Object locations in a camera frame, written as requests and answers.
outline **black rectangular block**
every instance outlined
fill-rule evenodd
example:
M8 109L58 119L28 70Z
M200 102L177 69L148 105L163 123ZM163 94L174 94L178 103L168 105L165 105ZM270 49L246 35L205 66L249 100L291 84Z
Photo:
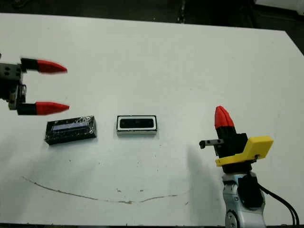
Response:
M44 140L53 145L96 137L96 121L91 115L48 122Z

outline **black cable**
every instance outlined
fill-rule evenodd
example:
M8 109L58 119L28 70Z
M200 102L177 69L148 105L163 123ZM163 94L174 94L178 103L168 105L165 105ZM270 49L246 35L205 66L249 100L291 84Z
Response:
M269 194L270 196L272 196L273 198L275 198L277 201L283 203L290 211L291 216L293 218L293 227L299 227L300 225L300 221L299 221L299 216L296 213L295 209L293 208L293 206L291 206L286 200L284 200L283 198L279 197L278 195L274 194L273 192L267 190L266 188L264 188L262 185L260 185L259 183L257 183L259 188L266 194Z

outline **yellow bracket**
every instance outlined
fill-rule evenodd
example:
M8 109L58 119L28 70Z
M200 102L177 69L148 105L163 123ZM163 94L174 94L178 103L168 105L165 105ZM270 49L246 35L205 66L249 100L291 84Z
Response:
M250 137L242 153L216 159L217 166L265 158L274 140L269 136Z

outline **plastic wrap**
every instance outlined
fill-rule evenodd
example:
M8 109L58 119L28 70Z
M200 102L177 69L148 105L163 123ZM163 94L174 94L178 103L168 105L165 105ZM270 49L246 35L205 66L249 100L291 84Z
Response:
M48 122L44 140L53 145L96 137L96 121L91 115Z

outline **dark floor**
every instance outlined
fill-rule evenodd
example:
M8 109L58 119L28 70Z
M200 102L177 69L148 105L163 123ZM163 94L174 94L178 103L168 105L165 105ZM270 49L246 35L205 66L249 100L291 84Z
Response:
M27 3L12 7L20 1ZM304 16L257 6L253 0L223 0L220 6L214 0L0 0L0 12L278 29L285 30L304 54Z

